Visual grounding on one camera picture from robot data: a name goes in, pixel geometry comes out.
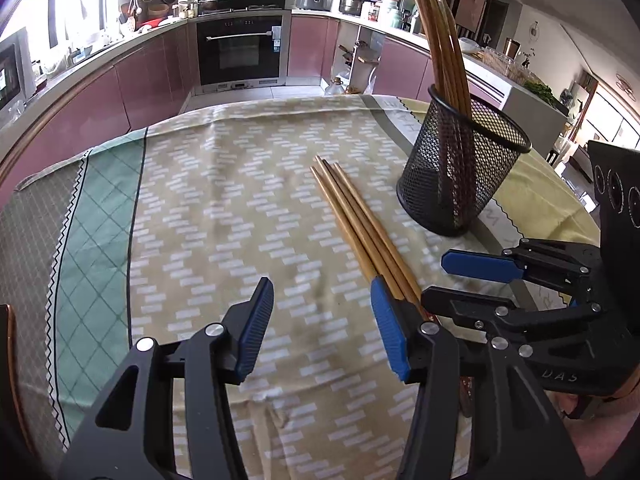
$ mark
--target patterned tablecloth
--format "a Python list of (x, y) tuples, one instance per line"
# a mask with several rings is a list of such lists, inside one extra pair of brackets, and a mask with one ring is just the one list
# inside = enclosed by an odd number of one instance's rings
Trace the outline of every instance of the patterned tablecloth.
[[(336, 96), (206, 108), (22, 183), (0, 214), (0, 300), (17, 312), (19, 393), (49, 471), (132, 342), (188, 338), (269, 276), (275, 305), (254, 373), (229, 388), (249, 476), (394, 478), (417, 387), (388, 368), (367, 282), (308, 170), (313, 157), (340, 162), (424, 287), (561, 308), (558, 294), (538, 286), (447, 276), (440, 257), (450, 248), (497, 252), (523, 235), (599, 238), (536, 153), (520, 158), (469, 234), (443, 238), (418, 226), (395, 183), (426, 107)], [(186, 473), (181, 384), (174, 400)], [(460, 417), (455, 475), (469, 439)]]

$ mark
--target chopstick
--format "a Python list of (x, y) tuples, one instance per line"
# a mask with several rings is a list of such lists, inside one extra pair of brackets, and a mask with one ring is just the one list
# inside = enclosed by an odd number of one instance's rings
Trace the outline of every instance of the chopstick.
[(462, 107), (461, 111), (463, 111), (467, 117), (471, 117), (471, 96), (469, 95), (468, 83), (466, 82), (465, 61), (462, 57), (460, 43), (458, 42), (458, 34), (456, 32), (456, 19), (453, 17), (453, 13), (447, 5), (447, 0), (439, 0), (439, 4), (442, 15), (446, 19), (450, 42), (453, 45), (454, 69), (457, 71), (459, 83), (462, 84), (459, 94), (462, 98), (460, 101), (460, 106)]
[(377, 231), (375, 230), (369, 218), (367, 217), (367, 215), (364, 213), (364, 211), (362, 210), (362, 208), (354, 198), (354, 195), (346, 187), (344, 181), (341, 179), (340, 175), (337, 173), (335, 167), (333, 168), (329, 167), (329, 171), (334, 176), (336, 184), (338, 184), (338, 187), (342, 191), (342, 194), (344, 195), (344, 197), (347, 199), (347, 202), (349, 202), (349, 205), (355, 211), (356, 216), (358, 217), (358, 220), (363, 225), (365, 231), (370, 234), (376, 249), (382, 256), (382, 259), (385, 261), (385, 264), (389, 272), (396, 280), (396, 283), (398, 284), (398, 287), (402, 292), (402, 296), (413, 304), (419, 304), (420, 302), (417, 296), (414, 294), (414, 291), (411, 288), (411, 285), (409, 284), (407, 278), (405, 277), (404, 273), (398, 266), (398, 263), (396, 262), (392, 253), (389, 251), (386, 244), (383, 242), (383, 240), (379, 236), (377, 236)]
[(334, 176), (331, 174), (331, 171), (329, 171), (329, 165), (319, 156), (316, 156), (316, 160), (320, 164), (320, 168), (324, 176), (324, 181), (328, 184), (329, 189), (333, 193), (332, 200), (335, 199), (337, 200), (338, 204), (340, 204), (340, 207), (342, 208), (342, 215), (346, 217), (347, 221), (351, 224), (353, 231), (355, 231), (358, 235), (359, 241), (364, 246), (367, 254), (370, 257), (370, 260), (373, 262), (373, 265), (377, 271), (376, 274), (380, 274), (384, 277), (393, 297), (396, 298), (396, 300), (402, 300), (402, 298), (404, 298), (404, 295), (402, 294), (402, 290), (398, 286), (398, 282), (396, 282), (395, 277), (387, 267), (384, 258), (371, 239), (371, 236), (369, 236), (369, 234), (367, 233), (364, 225), (356, 215), (356, 212), (351, 207), (346, 197), (343, 195), (342, 190), (340, 190), (340, 187), (335, 181)]
[(360, 264), (360, 270), (362, 270), (365, 278), (368, 281), (372, 282), (376, 278), (378, 273), (376, 272), (376, 269), (374, 268), (373, 263), (371, 262), (371, 259), (367, 254), (367, 251), (364, 250), (362, 243), (360, 243), (360, 239), (358, 238), (357, 234), (351, 227), (349, 220), (347, 220), (347, 217), (344, 215), (344, 212), (342, 211), (342, 207), (340, 206), (338, 201), (334, 198), (334, 196), (332, 195), (331, 191), (328, 189), (327, 185), (325, 184), (324, 180), (322, 179), (322, 177), (320, 176), (316, 168), (311, 167), (311, 173), (313, 173), (313, 176), (316, 178), (316, 181), (318, 182), (318, 186), (320, 187), (320, 189), (322, 190), (322, 193), (324, 194), (327, 201), (329, 202), (331, 209), (334, 210), (335, 219), (338, 221), (338, 225), (340, 226), (340, 230), (342, 231), (342, 234), (344, 235), (345, 238), (347, 238), (347, 241), (351, 246), (351, 249), (353, 249), (353, 253), (356, 255), (356, 259)]
[(372, 229), (369, 232), (376, 233), (378, 235), (378, 239), (384, 245), (386, 252), (393, 258), (395, 266), (398, 270), (398, 273), (394, 273), (394, 275), (396, 276), (398, 285), (400, 285), (400, 288), (404, 293), (404, 297), (411, 303), (420, 305), (420, 296), (422, 295), (422, 291), (420, 290), (420, 286), (418, 285), (418, 282), (416, 281), (411, 269), (407, 266), (404, 259), (398, 252), (396, 245), (391, 241), (391, 238), (389, 238), (388, 234), (385, 231), (385, 228), (382, 227), (380, 221), (376, 218), (371, 209), (369, 209), (369, 206), (360, 196), (358, 190), (355, 188), (347, 174), (340, 167), (340, 164), (334, 164), (334, 170), (340, 179), (338, 182), (341, 182), (343, 186), (348, 190), (348, 192), (353, 197), (353, 200), (358, 205), (358, 208), (361, 210), (361, 212), (371, 225)]
[(456, 22), (446, 0), (415, 0), (427, 33), (438, 93), (460, 113), (471, 117), (466, 70)]
[[(440, 324), (437, 316), (423, 309), (420, 303), (422, 291), (414, 274), (346, 172), (339, 164), (331, 167), (320, 156), (316, 156), (316, 162), (322, 175), (314, 167), (311, 172), (331, 205), (365, 278), (372, 282), (381, 274), (393, 297), (413, 303), (425, 321)], [(471, 387), (470, 378), (460, 378), (460, 407), (465, 416), (472, 414)]]

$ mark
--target metal screw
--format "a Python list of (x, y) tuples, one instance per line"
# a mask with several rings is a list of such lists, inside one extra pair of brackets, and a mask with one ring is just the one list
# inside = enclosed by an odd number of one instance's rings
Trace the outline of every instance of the metal screw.
[(224, 331), (225, 327), (220, 325), (220, 323), (212, 323), (207, 326), (206, 329), (204, 329), (204, 333), (210, 337), (217, 337), (219, 335), (222, 335)]
[(491, 346), (496, 350), (506, 350), (509, 342), (503, 337), (494, 337), (491, 339)]
[(520, 354), (520, 357), (531, 357), (533, 355), (533, 348), (531, 345), (522, 345), (518, 350), (518, 354)]
[(420, 332), (424, 335), (435, 335), (440, 331), (440, 327), (435, 323), (423, 323), (420, 326)]
[(150, 337), (143, 337), (140, 341), (136, 343), (136, 348), (141, 352), (146, 352), (147, 350), (151, 350), (154, 347), (154, 340)]

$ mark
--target floor tile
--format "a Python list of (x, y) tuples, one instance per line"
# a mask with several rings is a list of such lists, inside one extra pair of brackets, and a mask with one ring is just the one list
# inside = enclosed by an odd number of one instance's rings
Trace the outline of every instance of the floor tile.
[(229, 90), (227, 92), (217, 92), (192, 96), (185, 111), (199, 110), (208, 106), (222, 105), (228, 103), (242, 103), (245, 101), (256, 101), (258, 99), (271, 99), (270, 88), (247, 88), (241, 90)]
[(271, 88), (273, 97), (313, 97), (322, 96), (324, 91), (319, 86), (274, 86)]
[(322, 96), (324, 91), (319, 86), (273, 86), (270, 88), (247, 88), (241, 90), (229, 90), (192, 96), (187, 103), (185, 112), (200, 110), (209, 106), (228, 103), (242, 103), (259, 99), (283, 99), (289, 97)]

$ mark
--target kitchen cabinet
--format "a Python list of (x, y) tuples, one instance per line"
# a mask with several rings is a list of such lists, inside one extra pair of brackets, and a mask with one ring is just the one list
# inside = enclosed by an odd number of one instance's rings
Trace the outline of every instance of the kitchen cabinet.
[(324, 57), (322, 58), (322, 79), (331, 82), (332, 70), (334, 68), (335, 49), (338, 43), (338, 30), (340, 20), (329, 18), (326, 29), (326, 41), (324, 44)]
[[(177, 112), (164, 50), (164, 39), (159, 36), (143, 43), (115, 65), (132, 130), (151, 126)], [(172, 82), (179, 96), (175, 73), (172, 73)]]
[(428, 64), (427, 53), (386, 38), (374, 93), (416, 99)]
[(169, 90), (171, 91), (172, 110), (175, 114), (180, 111), (180, 107), (184, 102), (186, 93), (184, 91), (184, 82), (180, 73), (180, 55), (178, 52), (178, 34), (177, 31), (171, 31), (162, 35), (164, 41), (164, 59), (166, 60), (167, 75), (169, 78)]
[(472, 82), (469, 82), (469, 93), (471, 95), (475, 95), (476, 97), (484, 99), (485, 101), (487, 101), (489, 104), (492, 104), (496, 108), (500, 108), (500, 104), (501, 104), (500, 101), (497, 101), (495, 98), (491, 97), (487, 92), (485, 92), (478, 85)]
[(429, 57), (427, 68), (424, 70), (422, 81), (420, 83), (420, 90), (418, 90), (418, 101), (424, 101), (425, 103), (431, 102), (431, 95), (429, 95), (429, 87), (436, 83), (436, 76), (433, 73), (433, 63), (431, 57)]
[(114, 68), (71, 99), (44, 126), (0, 187), (0, 207), (25, 177), (129, 131)]
[(288, 77), (320, 77), (322, 72), (326, 72), (324, 70), (326, 69), (325, 58), (327, 57), (325, 46), (327, 45), (329, 22), (330, 20), (324, 17), (292, 16)]
[[(190, 55), (189, 49), (189, 33), (188, 27), (179, 27), (175, 31), (175, 37), (178, 47), (178, 66), (180, 67), (180, 78), (182, 79), (182, 92), (184, 97), (180, 103), (180, 107), (184, 104), (184, 100), (191, 92), (194, 86), (193, 77), (191, 76)], [(194, 57), (196, 58), (196, 64), (198, 60), (198, 49), (194, 47)]]

